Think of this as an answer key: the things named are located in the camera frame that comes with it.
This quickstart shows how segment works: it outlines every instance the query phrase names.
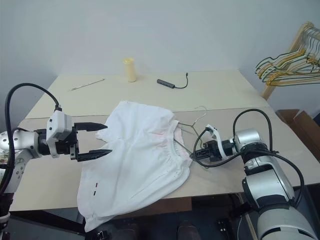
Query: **yellow cup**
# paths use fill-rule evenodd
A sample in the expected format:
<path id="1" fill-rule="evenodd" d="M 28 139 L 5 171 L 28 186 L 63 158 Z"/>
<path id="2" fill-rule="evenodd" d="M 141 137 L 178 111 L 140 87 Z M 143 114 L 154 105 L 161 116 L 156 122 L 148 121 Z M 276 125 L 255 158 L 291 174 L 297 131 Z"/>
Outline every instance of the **yellow cup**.
<path id="1" fill-rule="evenodd" d="M 129 83 L 133 83 L 137 80 L 135 71 L 135 60 L 132 57 L 125 58 L 124 61 L 125 75 Z"/>

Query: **white t-shirt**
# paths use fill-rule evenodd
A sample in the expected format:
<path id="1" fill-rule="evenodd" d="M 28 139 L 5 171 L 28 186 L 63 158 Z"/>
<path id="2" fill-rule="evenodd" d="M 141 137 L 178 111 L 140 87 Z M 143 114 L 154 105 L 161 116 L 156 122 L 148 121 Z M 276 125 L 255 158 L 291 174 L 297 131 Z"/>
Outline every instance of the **white t-shirt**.
<path id="1" fill-rule="evenodd" d="M 188 178 L 191 159 L 176 116 L 169 110 L 122 101 L 97 133 L 107 142 L 106 156 L 83 162 L 77 196 L 85 231 L 116 215 L 144 208 Z"/>

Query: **wire hanger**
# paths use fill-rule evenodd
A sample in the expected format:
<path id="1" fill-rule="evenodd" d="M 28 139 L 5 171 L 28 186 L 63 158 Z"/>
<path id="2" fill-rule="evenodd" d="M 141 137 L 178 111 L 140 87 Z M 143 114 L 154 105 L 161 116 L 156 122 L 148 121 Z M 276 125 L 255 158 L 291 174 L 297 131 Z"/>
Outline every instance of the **wire hanger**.
<path id="1" fill-rule="evenodd" d="M 204 116 L 206 116 L 207 113 L 208 113 L 208 109 L 207 109 L 205 106 L 202 106 L 202 105 L 201 105 L 201 106 L 197 106 L 197 107 L 195 107 L 194 109 L 198 109 L 198 108 L 204 108 L 205 113 L 204 113 L 203 115 L 199 116 L 192 124 L 186 124 L 186 123 L 182 123 L 182 122 L 179 122 L 179 123 L 178 123 L 179 125 L 183 125 L 183 126 L 187 126 L 187 127 L 192 128 L 192 130 L 195 132 L 195 134 L 196 134 L 197 137 L 199 137 L 199 133 L 198 133 L 197 130 L 195 129 L 195 125 L 196 125 L 196 123 L 197 123 L 200 119 L 202 119 L 202 118 L 203 118 Z M 184 145 L 182 145 L 180 142 L 178 142 L 175 138 L 174 138 L 173 140 L 174 140 L 176 143 L 178 143 L 181 147 L 183 147 L 185 150 L 187 150 L 190 154 L 192 153 L 191 150 L 187 149 Z"/>
<path id="2" fill-rule="evenodd" d="M 256 66 L 263 83 L 268 86 L 320 83 L 320 30 L 305 29 L 298 44 L 296 51 L 275 59 L 267 57 Z"/>

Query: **beige table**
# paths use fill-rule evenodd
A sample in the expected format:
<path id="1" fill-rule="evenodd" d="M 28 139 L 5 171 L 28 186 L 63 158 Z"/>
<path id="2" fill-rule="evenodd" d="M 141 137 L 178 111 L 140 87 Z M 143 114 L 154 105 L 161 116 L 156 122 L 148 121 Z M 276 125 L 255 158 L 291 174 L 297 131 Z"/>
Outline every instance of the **beige table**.
<path id="1" fill-rule="evenodd" d="M 169 82 L 176 83 L 175 81 L 182 81 L 180 79 L 181 75 L 183 73 L 167 75 L 164 80 L 171 78 Z M 201 111 L 194 111 L 194 108 L 199 105 L 205 105 L 210 110 L 196 124 L 197 130 L 201 131 L 206 124 L 211 124 L 219 130 L 224 139 L 232 135 L 232 123 L 238 113 L 245 108 L 259 108 L 265 111 L 271 119 L 274 149 L 278 150 L 281 155 L 290 159 L 300 168 L 306 184 L 320 183 L 320 164 L 318 161 L 296 135 L 279 120 L 274 111 L 259 97 L 259 94 L 239 72 L 201 72 L 189 73 L 189 76 L 189 86 L 185 90 L 175 89 L 174 91 L 176 92 L 160 85 L 153 86 L 149 81 L 154 82 L 155 77 L 150 79 L 148 77 L 144 78 L 145 84 L 152 86 L 150 87 L 150 91 L 154 93 L 153 97 L 150 94 L 143 95 L 143 91 L 140 91 L 144 86 L 142 83 L 130 83 L 132 86 L 139 84 L 141 88 L 135 89 L 134 93 L 131 93 L 132 97 L 129 100 L 137 101 L 138 99 L 138 102 L 148 104 L 150 102 L 158 103 L 157 105 L 167 107 L 176 112 L 177 119 L 183 123 L 192 123 L 202 114 Z M 193 83 L 192 76 L 197 78 L 194 81 L 197 81 L 198 84 Z M 94 77 L 80 77 L 80 85 L 86 82 L 84 79 L 90 82 L 92 78 Z M 108 78 L 121 79 L 121 77 L 117 78 L 116 76 L 109 76 Z M 65 94 L 68 93 L 68 89 L 79 85 L 79 82 L 76 81 L 77 79 L 75 76 L 64 76 L 58 78 L 49 88 L 59 100 L 62 99 L 63 110 L 67 114 L 71 112 L 73 116 L 77 116 L 73 118 L 74 122 L 105 123 L 107 119 L 106 115 L 116 106 L 114 103 L 109 103 L 108 100 L 112 97 L 116 98 L 117 101 L 125 99 L 124 92 L 128 93 L 128 91 L 113 90 L 121 89 L 120 85 L 128 87 L 126 83 L 119 83 L 113 79 L 110 82 L 103 81 L 105 84 L 103 88 L 104 95 L 95 94 L 101 90 L 101 86 L 91 85 L 90 88 L 84 87 L 78 93 L 74 91 L 71 95 L 72 97 L 66 96 Z M 215 94 L 210 94 L 208 90 L 210 88 L 214 88 L 213 92 Z M 198 101 L 197 98 L 204 99 L 203 92 L 205 92 L 205 100 Z M 20 126 L 29 130 L 45 128 L 46 117 L 50 116 L 50 112 L 52 111 L 51 106 L 53 106 L 51 101 L 47 101 L 47 97 L 42 97 Z M 168 107 L 171 101 L 175 104 Z M 95 115 L 92 115 L 94 112 L 92 112 L 91 106 L 94 108 Z M 252 127 L 258 129 L 266 142 L 269 141 L 266 121 L 256 112 L 243 115 L 237 124 L 237 129 Z M 194 134 L 183 131 L 183 139 L 187 147 L 191 149 L 196 138 Z M 78 140 L 81 152 L 99 148 L 104 144 L 102 141 L 95 139 L 93 132 L 79 132 Z M 296 173 L 287 164 L 282 162 L 280 164 L 292 185 L 298 186 L 299 179 Z M 69 156 L 61 155 L 59 159 L 52 159 L 49 156 L 33 159 L 26 167 L 10 210 L 21 211 L 76 207 L 80 176 L 81 164 L 70 160 Z M 244 176 L 243 163 L 240 158 L 236 158 L 223 166 L 210 169 L 205 169 L 197 163 L 192 163 L 188 180 L 166 198 L 242 192 L 241 180 Z"/>

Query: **wooden hanger rack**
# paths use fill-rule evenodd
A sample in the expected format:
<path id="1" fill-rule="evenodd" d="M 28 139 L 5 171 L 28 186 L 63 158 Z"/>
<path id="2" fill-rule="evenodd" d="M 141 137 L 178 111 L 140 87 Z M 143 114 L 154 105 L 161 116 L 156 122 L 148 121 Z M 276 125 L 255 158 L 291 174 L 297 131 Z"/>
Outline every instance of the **wooden hanger rack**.
<path id="1" fill-rule="evenodd" d="M 306 22 L 304 23 L 299 31 L 297 32 L 294 41 L 292 42 L 289 52 L 295 52 L 299 49 L 302 41 L 303 34 L 306 30 L 314 28 L 314 24 L 312 22 Z M 316 35 L 315 38 L 320 41 L 320 34 Z M 264 90 L 261 93 L 261 96 L 265 99 L 268 100 L 272 92 L 275 90 L 276 86 L 271 86 L 271 85 L 266 85 Z"/>

